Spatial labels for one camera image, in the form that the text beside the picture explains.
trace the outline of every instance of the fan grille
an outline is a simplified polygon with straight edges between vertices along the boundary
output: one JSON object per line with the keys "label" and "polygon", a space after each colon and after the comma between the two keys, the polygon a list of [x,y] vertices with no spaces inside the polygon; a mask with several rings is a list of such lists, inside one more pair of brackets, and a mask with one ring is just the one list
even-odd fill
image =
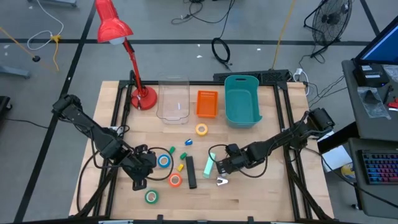
{"label": "fan grille", "polygon": [[352,11],[352,0],[322,0],[313,18],[312,36],[322,46],[340,38],[347,27]]}

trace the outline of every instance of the plastic bag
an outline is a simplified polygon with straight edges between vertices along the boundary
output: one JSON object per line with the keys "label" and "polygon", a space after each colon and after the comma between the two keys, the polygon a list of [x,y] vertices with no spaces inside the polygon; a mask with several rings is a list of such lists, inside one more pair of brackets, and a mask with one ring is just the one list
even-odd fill
{"label": "plastic bag", "polygon": [[384,70],[394,80],[398,82],[398,66],[397,65],[383,65]]}
{"label": "plastic bag", "polygon": [[370,118],[391,119],[376,88],[358,87],[358,95]]}

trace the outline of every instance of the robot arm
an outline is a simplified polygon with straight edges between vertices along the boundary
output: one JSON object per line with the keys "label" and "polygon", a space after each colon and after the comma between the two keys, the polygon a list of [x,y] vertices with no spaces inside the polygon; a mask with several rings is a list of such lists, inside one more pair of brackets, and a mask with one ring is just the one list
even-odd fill
{"label": "robot arm", "polygon": [[56,114],[60,121],[74,124],[77,130],[95,143],[95,148],[104,159],[112,160],[115,167],[122,167],[133,180],[133,190],[146,188],[146,177],[153,173],[153,168],[156,167],[156,155],[148,151],[147,145],[132,148],[115,130],[102,128],[84,114],[77,96],[65,95],[60,98],[53,105],[52,113]]}
{"label": "robot arm", "polygon": [[226,146],[227,158],[216,163],[220,174],[230,174],[242,167],[253,168],[262,164],[271,152],[285,144],[290,144],[294,149],[301,149],[307,145],[309,136],[322,137],[330,132],[335,123],[325,109],[307,111],[300,121],[274,137],[266,140],[250,143],[240,149],[236,144]]}

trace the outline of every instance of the wooden tabletop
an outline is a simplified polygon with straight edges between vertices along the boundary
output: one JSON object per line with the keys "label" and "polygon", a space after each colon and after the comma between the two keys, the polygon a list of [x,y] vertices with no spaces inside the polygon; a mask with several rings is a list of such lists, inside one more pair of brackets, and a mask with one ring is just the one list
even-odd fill
{"label": "wooden tabletop", "polygon": [[[103,82],[102,84],[93,118],[101,126],[109,126],[111,123],[117,87],[118,82]],[[294,120],[298,121],[308,110],[304,86],[302,83],[288,83],[288,87]],[[196,116],[198,90],[218,91],[218,116],[215,119]],[[125,134],[124,140],[131,146],[147,144],[149,147],[164,147],[166,149],[175,146],[174,172],[178,172],[176,168],[180,163],[185,165],[185,161],[181,161],[179,158],[181,153],[186,152],[193,156],[198,187],[189,189],[187,171],[184,167],[181,172],[183,182],[180,187],[172,188],[167,180],[148,180],[147,189],[135,192],[132,191],[132,180],[120,169],[111,218],[154,220],[158,214],[163,214],[165,220],[244,221],[248,216],[253,216],[255,221],[293,221],[292,202],[282,148],[272,152],[267,172],[258,179],[251,179],[239,172],[234,172],[227,176],[228,184],[218,187],[216,185],[218,173],[215,166],[213,166],[210,179],[203,177],[209,147],[215,144],[230,143],[236,143],[243,147],[253,141],[265,141],[280,132],[272,87],[260,86],[258,95],[262,120],[251,129],[233,129],[226,124],[224,86],[190,86],[190,115],[189,122],[186,124],[164,124],[156,116],[157,106],[147,111],[132,108],[127,119],[127,125],[131,127],[131,130]],[[280,97],[285,125],[289,126],[282,92],[280,92]],[[122,108],[123,104],[119,110],[118,122],[121,120]],[[195,126],[198,123],[205,123],[208,126],[206,136],[201,137],[196,134]],[[193,145],[185,146],[184,142],[187,139],[192,139]],[[312,140],[308,141],[308,147],[318,150],[316,142]],[[222,147],[216,148],[213,152],[216,153],[217,159],[225,156]],[[157,156],[163,154],[162,151],[156,151],[156,153]],[[91,146],[88,141],[82,165],[90,156]],[[333,217],[320,157],[305,150],[302,151],[301,156],[307,189],[326,214]],[[261,173],[263,168],[264,164],[261,164],[253,169],[244,170],[248,174],[256,175]],[[96,190],[100,172],[92,163],[88,165],[81,185],[81,207]],[[168,172],[168,168],[156,167],[150,176],[163,177]],[[156,204],[150,205],[144,200],[144,194],[149,189],[154,189],[159,193],[159,201]],[[305,217],[302,196],[299,190],[297,193],[300,213],[302,217]],[[104,207],[103,203],[101,214],[104,213]],[[76,212],[75,193],[70,214],[76,214]]]}

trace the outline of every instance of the concrete floor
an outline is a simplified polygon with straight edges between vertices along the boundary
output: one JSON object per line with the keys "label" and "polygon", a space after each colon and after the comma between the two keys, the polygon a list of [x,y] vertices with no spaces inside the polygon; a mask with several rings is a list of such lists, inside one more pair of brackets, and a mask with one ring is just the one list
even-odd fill
{"label": "concrete floor", "polygon": [[[287,26],[284,40],[312,40],[309,30],[302,27],[305,17],[316,8],[319,0],[298,1]],[[367,0],[376,24],[382,30],[398,14],[395,0]],[[0,34],[0,64],[30,70],[32,78],[24,80],[0,76],[0,95],[12,98],[14,108],[9,118],[28,119],[48,126],[52,104],[59,97],[75,56],[93,0],[78,1],[78,7],[63,4],[43,4],[49,13],[64,22],[64,39],[57,57],[60,71],[49,72],[31,61],[16,44],[4,43]],[[205,24],[191,21],[173,26],[170,20],[187,13],[181,0],[114,0],[122,20],[134,31],[132,40],[209,40],[220,35],[222,23]],[[200,17],[216,20],[224,14],[228,1],[204,2]],[[231,10],[224,39],[277,40],[289,10],[288,0],[237,0]],[[0,26],[18,39],[27,39],[43,29],[58,32],[59,24],[45,15],[36,2],[0,1]],[[88,39],[96,39],[100,24],[95,15]],[[353,4],[351,20],[342,41],[370,41],[375,38],[360,0]],[[275,45],[230,45],[232,71],[267,70],[272,65]],[[212,80],[214,73],[227,72],[214,58],[208,44],[139,44],[134,45],[143,80],[156,80],[162,74],[188,75],[191,80]],[[282,45],[276,69],[294,72],[302,55],[310,54],[312,45]],[[302,65],[310,82],[323,89],[341,76],[341,61],[355,57],[363,46],[332,46],[323,55],[326,63],[305,58]],[[52,65],[54,44],[36,52],[42,61]],[[69,93],[78,95],[85,112],[92,116],[103,80],[127,79],[131,64],[121,46],[85,44],[78,61]],[[341,82],[335,89],[345,87]],[[353,122],[353,112],[346,91],[331,95],[316,104],[324,107],[336,122],[335,131]],[[0,223],[12,222],[32,173],[46,131],[27,123],[4,122],[0,131]],[[75,191],[86,138],[68,124],[58,123],[47,157],[39,175],[24,221],[65,218]],[[367,217],[349,207],[355,203],[354,189],[327,174],[328,189],[335,217],[356,223],[398,223],[397,220]]]}

